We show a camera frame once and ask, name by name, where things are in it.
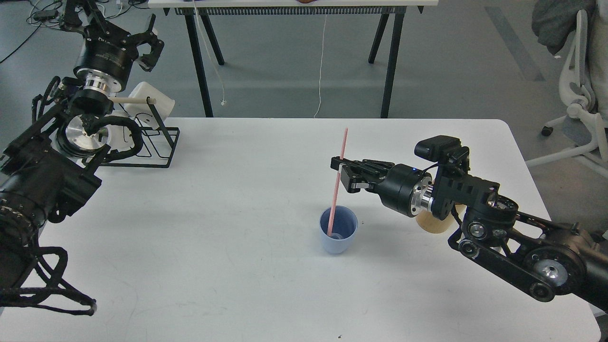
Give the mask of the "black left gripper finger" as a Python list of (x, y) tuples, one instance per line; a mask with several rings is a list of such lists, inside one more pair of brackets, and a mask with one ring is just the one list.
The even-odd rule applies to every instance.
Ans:
[[(154, 69), (164, 48), (164, 42), (154, 32), (155, 21), (156, 15), (151, 14), (144, 32), (130, 34), (124, 39), (124, 51), (129, 59), (137, 63), (145, 72)], [(138, 47), (142, 45), (150, 46), (150, 51), (140, 54)]]
[(59, 29), (83, 38), (97, 38), (108, 34), (108, 22), (95, 0), (66, 0), (59, 16)]

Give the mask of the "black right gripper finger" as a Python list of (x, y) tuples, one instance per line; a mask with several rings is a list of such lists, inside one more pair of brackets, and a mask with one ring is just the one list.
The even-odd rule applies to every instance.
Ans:
[(380, 183), (379, 172), (367, 171), (342, 171), (341, 182), (348, 193), (358, 193), (365, 190), (369, 193), (377, 193), (377, 185)]
[(363, 159), (362, 161), (351, 161), (332, 157), (331, 169), (340, 171), (350, 177), (385, 177), (395, 163)]

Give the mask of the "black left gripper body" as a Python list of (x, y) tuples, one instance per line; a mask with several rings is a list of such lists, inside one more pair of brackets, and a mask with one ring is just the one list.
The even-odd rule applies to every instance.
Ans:
[(114, 93), (126, 88), (131, 69), (139, 57), (137, 47), (123, 45), (130, 32), (115, 33), (108, 37), (93, 37), (83, 41), (83, 47), (74, 66), (74, 75), (85, 80), (90, 72), (110, 79), (109, 85)]

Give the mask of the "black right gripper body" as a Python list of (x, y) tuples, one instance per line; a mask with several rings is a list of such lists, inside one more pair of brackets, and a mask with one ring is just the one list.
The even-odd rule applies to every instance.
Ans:
[(374, 186), (384, 206), (408, 217), (420, 212), (420, 205), (414, 204), (421, 197), (423, 189), (432, 181), (430, 173), (409, 165), (397, 164), (387, 172), (386, 177)]

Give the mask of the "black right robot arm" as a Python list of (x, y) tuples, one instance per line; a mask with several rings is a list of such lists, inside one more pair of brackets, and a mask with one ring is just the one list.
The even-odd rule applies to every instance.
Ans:
[(598, 235), (520, 212), (498, 183), (469, 175), (467, 153), (430, 160), (434, 178), (428, 170), (375, 160), (333, 157), (331, 167), (341, 170), (347, 192), (376, 193), (405, 216), (454, 217), (458, 229), (449, 246), (533, 299), (574, 294), (607, 310), (607, 255)]

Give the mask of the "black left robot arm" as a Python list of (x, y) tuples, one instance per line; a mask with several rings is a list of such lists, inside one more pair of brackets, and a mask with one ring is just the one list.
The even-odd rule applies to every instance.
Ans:
[(112, 115), (134, 64), (150, 72), (164, 42), (146, 29), (130, 33), (108, 21), (94, 0), (66, 0), (58, 25), (83, 37), (73, 77), (55, 76), (32, 100), (32, 125), (3, 152), (1, 172), (1, 307), (93, 315), (95, 299), (63, 278), (69, 256), (42, 247), (47, 223), (80, 210), (100, 188), (100, 165), (136, 156), (143, 128)]

